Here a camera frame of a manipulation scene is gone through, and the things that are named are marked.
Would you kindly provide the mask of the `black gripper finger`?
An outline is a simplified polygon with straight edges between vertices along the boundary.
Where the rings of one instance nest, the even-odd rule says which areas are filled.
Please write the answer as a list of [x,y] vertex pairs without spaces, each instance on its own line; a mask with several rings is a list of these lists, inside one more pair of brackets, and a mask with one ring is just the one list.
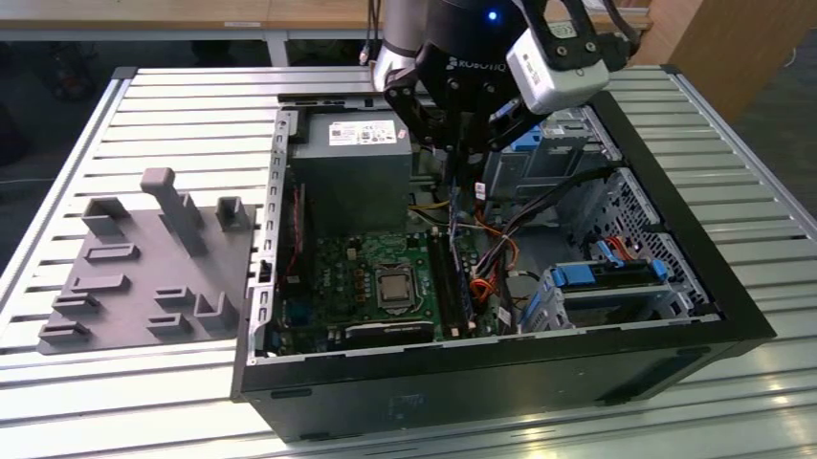
[[421,144],[453,153],[457,147],[457,117],[439,107],[429,110],[418,96],[415,68],[390,71],[383,97]]
[[466,119],[459,148],[466,154],[499,151],[542,122],[544,115],[530,111],[522,98],[513,98],[495,112]]

